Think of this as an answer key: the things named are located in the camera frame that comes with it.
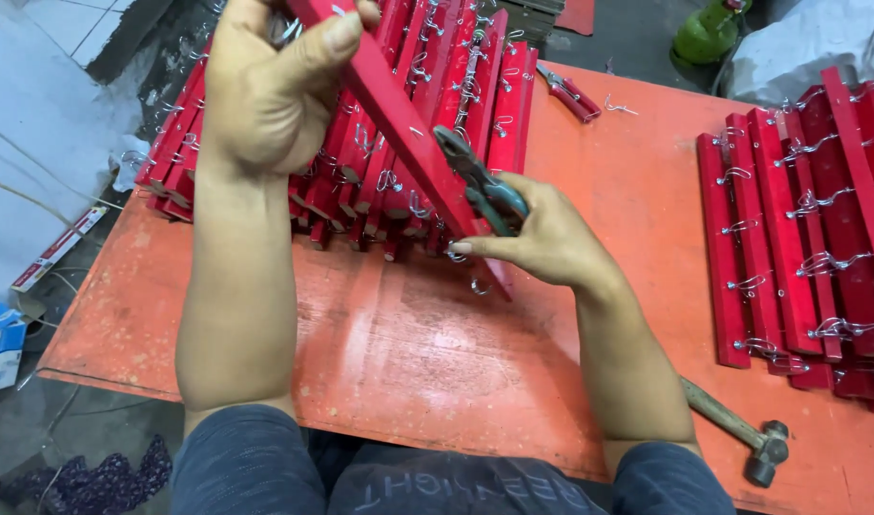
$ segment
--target white tiled wall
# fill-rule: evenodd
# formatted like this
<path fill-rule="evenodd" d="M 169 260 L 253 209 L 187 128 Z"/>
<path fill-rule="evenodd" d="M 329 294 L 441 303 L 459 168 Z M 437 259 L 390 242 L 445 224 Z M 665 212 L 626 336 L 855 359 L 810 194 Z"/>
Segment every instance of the white tiled wall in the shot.
<path fill-rule="evenodd" d="M 74 61 L 86 67 L 100 55 L 134 0 L 30 0 L 27 13 Z"/>

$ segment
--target forearm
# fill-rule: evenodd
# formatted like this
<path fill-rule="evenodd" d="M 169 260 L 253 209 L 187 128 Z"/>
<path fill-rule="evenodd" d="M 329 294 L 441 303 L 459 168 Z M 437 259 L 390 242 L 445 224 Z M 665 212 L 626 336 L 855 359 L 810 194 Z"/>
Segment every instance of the forearm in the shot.
<path fill-rule="evenodd" d="M 634 443 L 664 440 L 697 450 L 679 380 L 626 280 L 599 299 L 576 288 L 580 367 L 612 474 Z"/>
<path fill-rule="evenodd" d="M 263 174 L 256 183 L 229 166 L 204 156 L 197 171 L 191 279 L 176 352 L 188 412 L 289 404 L 297 299 L 287 177 Z"/>

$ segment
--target person's left hand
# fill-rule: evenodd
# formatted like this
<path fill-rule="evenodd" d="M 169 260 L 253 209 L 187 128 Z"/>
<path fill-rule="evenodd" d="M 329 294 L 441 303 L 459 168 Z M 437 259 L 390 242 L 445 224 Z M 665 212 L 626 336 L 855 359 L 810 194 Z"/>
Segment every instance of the person's left hand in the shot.
<path fill-rule="evenodd" d="M 267 39 L 270 15 L 263 0 L 230 0 L 214 33 L 201 154 L 236 165 L 218 169 L 289 174 L 306 166 L 336 106 L 339 68 L 357 52 L 364 27 L 379 22 L 376 5 L 359 0 L 357 11 L 276 51 Z"/>

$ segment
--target person's right hand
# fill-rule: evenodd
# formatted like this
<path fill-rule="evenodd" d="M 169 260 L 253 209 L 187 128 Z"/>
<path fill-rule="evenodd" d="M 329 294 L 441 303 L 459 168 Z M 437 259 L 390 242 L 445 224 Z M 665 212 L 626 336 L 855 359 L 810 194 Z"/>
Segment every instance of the person's right hand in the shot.
<path fill-rule="evenodd" d="M 514 173 L 497 178 L 529 206 L 519 237 L 467 237 L 451 252 L 509 261 L 549 284 L 586 288 L 602 299 L 625 290 L 624 273 L 564 193 Z"/>

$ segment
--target orange work surface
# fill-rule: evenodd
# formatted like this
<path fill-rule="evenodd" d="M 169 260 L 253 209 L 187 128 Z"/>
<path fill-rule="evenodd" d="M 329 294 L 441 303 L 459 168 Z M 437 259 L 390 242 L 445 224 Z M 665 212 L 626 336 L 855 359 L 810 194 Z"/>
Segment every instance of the orange work surface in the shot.
<path fill-rule="evenodd" d="M 681 374 L 747 421 L 778 419 L 790 458 L 768 489 L 741 476 L 750 450 L 695 414 L 707 462 L 740 508 L 874 514 L 874 414 L 829 392 L 716 364 L 695 137 L 751 106 L 553 63 L 602 105 L 579 124 L 536 78 L 525 175 L 567 193 L 612 252 Z M 533 456 L 606 480 L 580 383 L 570 291 L 518 272 L 514 300 L 479 297 L 464 265 L 406 248 L 326 252 L 294 240 L 303 425 L 465 453 Z M 173 350 L 191 226 L 129 200 L 40 361 L 42 377 L 179 401 Z"/>

